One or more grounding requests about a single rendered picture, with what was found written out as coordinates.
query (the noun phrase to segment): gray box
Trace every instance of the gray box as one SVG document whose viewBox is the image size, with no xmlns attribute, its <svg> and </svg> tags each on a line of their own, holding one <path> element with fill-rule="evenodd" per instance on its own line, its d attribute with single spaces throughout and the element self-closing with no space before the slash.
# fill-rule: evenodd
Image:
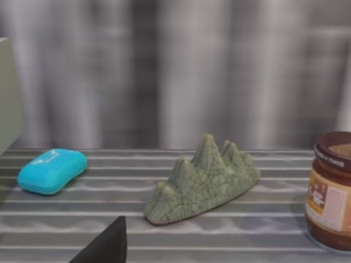
<svg viewBox="0 0 351 263">
<path fill-rule="evenodd" d="M 0 155 L 23 130 L 21 99 L 12 45 L 0 38 Z"/>
</svg>

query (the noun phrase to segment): brown lid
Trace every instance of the brown lid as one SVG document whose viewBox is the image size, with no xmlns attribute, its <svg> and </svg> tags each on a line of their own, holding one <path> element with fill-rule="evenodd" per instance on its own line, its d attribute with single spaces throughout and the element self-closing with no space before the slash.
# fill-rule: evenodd
<svg viewBox="0 0 351 263">
<path fill-rule="evenodd" d="M 351 171 L 351 157 L 339 155 L 329 150 L 330 146 L 341 144 L 351 144 L 350 132 L 334 131 L 321 134 L 317 137 L 314 152 L 318 158 L 331 164 L 333 167 L 344 171 Z"/>
</svg>

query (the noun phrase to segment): green ceramic mountain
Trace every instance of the green ceramic mountain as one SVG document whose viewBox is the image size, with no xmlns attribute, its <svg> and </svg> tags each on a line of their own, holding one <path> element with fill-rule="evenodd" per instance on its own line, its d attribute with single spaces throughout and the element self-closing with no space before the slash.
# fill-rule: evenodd
<svg viewBox="0 0 351 263">
<path fill-rule="evenodd" d="M 254 186 L 259 170 L 248 153 L 226 141 L 221 150 L 205 134 L 190 161 L 179 158 L 167 181 L 161 181 L 147 203 L 144 216 L 165 225 L 218 207 Z"/>
</svg>

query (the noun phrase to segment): slatted table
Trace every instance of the slatted table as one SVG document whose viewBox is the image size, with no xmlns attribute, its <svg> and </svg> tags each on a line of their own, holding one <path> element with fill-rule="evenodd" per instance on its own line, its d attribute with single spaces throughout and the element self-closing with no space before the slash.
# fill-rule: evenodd
<svg viewBox="0 0 351 263">
<path fill-rule="evenodd" d="M 127 262 L 351 262 L 306 235 L 310 151 L 252 151 L 262 171 L 257 186 L 166 227 L 143 220 L 144 202 L 176 158 L 191 158 L 193 151 L 84 151 L 89 169 L 52 197 L 16 185 L 20 167 L 41 152 L 11 150 L 0 157 L 0 263 L 68 262 L 120 215 L 127 218 Z"/>
</svg>

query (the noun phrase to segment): brown jar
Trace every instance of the brown jar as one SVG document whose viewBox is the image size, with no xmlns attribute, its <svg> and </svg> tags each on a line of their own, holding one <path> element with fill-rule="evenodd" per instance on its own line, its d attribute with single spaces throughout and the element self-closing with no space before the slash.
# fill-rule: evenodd
<svg viewBox="0 0 351 263">
<path fill-rule="evenodd" d="M 348 144 L 351 147 L 351 133 L 343 131 L 317 138 L 305 217 L 309 233 L 318 242 L 351 251 L 351 155 L 330 149 Z"/>
</svg>

